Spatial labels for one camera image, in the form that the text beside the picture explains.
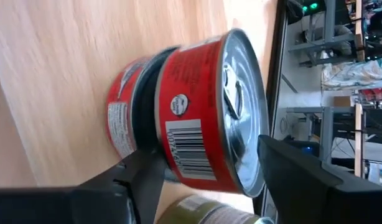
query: wooden table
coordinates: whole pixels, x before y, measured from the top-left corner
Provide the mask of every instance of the wooden table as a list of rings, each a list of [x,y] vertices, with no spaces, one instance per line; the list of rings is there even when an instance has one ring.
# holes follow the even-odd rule
[[[79,184],[118,162],[104,103],[134,58],[241,27],[266,82],[276,1],[1,0],[0,187]],[[165,184],[157,216],[193,191]],[[246,197],[200,193],[253,211]]]

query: green light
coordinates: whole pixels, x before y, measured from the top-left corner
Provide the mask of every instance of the green light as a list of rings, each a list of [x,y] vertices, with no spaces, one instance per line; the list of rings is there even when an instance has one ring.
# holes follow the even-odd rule
[[[311,9],[316,9],[318,7],[318,4],[317,3],[313,3],[310,5],[310,8]]]

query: pull tab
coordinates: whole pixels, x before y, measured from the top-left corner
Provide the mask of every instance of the pull tab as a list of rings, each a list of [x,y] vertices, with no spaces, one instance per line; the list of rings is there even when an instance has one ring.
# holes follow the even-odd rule
[[[223,66],[224,76],[224,98],[230,110],[230,114],[234,119],[240,119],[243,107],[243,90],[230,64]]]

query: second can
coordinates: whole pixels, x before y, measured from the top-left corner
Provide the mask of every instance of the second can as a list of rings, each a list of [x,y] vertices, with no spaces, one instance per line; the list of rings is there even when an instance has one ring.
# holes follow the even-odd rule
[[[258,135],[269,132],[268,112],[258,59],[242,30],[169,56],[157,82],[155,122],[181,183],[259,195]]]

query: can lid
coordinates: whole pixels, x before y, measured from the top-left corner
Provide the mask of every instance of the can lid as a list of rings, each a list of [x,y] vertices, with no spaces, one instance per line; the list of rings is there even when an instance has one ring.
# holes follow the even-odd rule
[[[257,196],[263,188],[258,159],[258,136],[268,134],[268,112],[258,59],[246,34],[240,29],[227,33],[222,48],[222,104],[224,141],[227,141],[233,174],[243,193]]]

